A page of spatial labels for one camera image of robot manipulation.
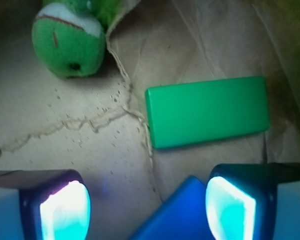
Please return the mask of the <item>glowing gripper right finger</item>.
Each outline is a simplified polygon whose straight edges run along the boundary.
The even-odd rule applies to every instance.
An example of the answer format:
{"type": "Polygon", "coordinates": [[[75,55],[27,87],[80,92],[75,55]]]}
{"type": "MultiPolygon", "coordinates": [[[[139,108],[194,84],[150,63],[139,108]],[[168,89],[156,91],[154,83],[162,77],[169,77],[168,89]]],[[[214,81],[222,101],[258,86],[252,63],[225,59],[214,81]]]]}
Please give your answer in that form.
{"type": "Polygon", "coordinates": [[[205,208],[217,240],[300,240],[300,163],[218,164],[205,208]]]}

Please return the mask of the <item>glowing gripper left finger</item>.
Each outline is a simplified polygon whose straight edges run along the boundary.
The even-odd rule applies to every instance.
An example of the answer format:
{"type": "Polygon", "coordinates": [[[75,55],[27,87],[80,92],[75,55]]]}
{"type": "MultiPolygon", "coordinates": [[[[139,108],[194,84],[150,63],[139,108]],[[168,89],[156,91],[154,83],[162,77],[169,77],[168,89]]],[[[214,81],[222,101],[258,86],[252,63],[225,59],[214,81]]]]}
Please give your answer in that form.
{"type": "Polygon", "coordinates": [[[0,170],[0,240],[84,240],[90,219],[78,171],[0,170]]]}

